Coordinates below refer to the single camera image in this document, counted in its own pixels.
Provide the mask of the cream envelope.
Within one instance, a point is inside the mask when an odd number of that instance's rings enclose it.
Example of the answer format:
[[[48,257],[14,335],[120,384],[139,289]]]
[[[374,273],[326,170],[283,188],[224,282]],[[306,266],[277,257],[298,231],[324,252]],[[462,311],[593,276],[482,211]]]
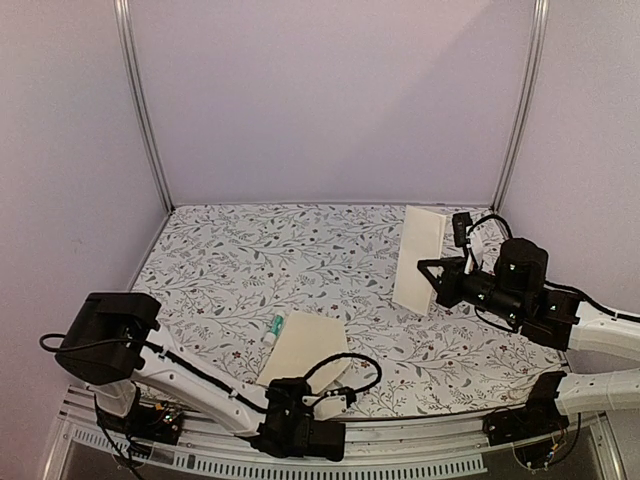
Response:
[[[292,311],[284,321],[278,339],[268,347],[268,357],[257,383],[303,377],[328,357],[349,351],[341,320]]]

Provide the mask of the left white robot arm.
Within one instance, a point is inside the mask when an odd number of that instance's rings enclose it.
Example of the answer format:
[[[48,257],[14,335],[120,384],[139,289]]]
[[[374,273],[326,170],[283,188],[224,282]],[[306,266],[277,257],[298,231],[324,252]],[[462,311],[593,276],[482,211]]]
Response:
[[[99,408],[126,433],[148,426],[146,408],[135,401],[147,385],[272,457],[343,459],[346,427],[316,416],[306,379],[267,387],[238,380],[175,340],[157,320],[160,307],[144,293],[91,293],[52,350],[64,370],[93,386]]]

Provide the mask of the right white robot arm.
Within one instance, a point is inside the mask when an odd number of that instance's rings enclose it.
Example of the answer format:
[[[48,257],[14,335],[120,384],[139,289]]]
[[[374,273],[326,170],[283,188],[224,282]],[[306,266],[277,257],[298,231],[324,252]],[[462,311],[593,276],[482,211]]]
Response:
[[[524,238],[506,240],[492,272],[468,257],[423,259],[418,271],[444,307],[467,303],[503,329],[569,357],[568,370],[541,374],[517,427],[537,436],[555,417],[639,406],[639,317],[605,307],[575,287],[546,278],[546,250]]]

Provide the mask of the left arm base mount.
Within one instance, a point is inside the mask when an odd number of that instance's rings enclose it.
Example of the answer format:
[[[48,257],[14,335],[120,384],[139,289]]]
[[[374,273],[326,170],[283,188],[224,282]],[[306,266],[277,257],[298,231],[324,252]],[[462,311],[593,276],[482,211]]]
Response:
[[[94,394],[97,424],[108,431],[124,435],[128,440],[147,440],[167,445],[177,445],[182,433],[184,415],[176,405],[166,401],[145,404],[140,401],[140,393],[125,416],[110,413],[98,402],[100,396]]]

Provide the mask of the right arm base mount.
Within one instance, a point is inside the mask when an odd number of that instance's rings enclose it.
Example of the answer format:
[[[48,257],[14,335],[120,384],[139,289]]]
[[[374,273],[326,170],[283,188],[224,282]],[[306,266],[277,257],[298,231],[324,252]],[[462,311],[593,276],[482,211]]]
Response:
[[[561,431],[569,426],[568,416],[556,406],[558,388],[566,372],[542,374],[529,392],[525,404],[499,408],[483,417],[482,431],[490,446],[527,440]]]

